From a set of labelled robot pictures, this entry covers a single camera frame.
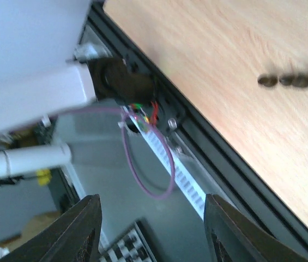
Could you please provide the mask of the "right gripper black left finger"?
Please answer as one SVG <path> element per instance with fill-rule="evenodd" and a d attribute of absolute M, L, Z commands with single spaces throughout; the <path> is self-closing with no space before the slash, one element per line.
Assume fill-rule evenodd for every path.
<path fill-rule="evenodd" d="M 0 261 L 97 261 L 100 231 L 100 197 L 88 195 Z"/>

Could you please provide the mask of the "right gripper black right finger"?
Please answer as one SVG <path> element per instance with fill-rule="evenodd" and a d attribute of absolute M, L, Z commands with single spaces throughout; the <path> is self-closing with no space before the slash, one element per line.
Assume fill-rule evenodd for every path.
<path fill-rule="evenodd" d="M 207 194 L 203 221 L 212 261 L 308 261 L 308 248 L 271 212 L 253 216 Z"/>

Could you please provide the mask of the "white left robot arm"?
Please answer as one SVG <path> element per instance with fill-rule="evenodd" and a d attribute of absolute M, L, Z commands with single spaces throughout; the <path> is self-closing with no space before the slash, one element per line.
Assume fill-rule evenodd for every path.
<path fill-rule="evenodd" d="M 130 72 L 124 61 L 102 57 L 0 83 L 0 135 L 96 100 L 148 104 L 156 87 L 148 74 Z"/>

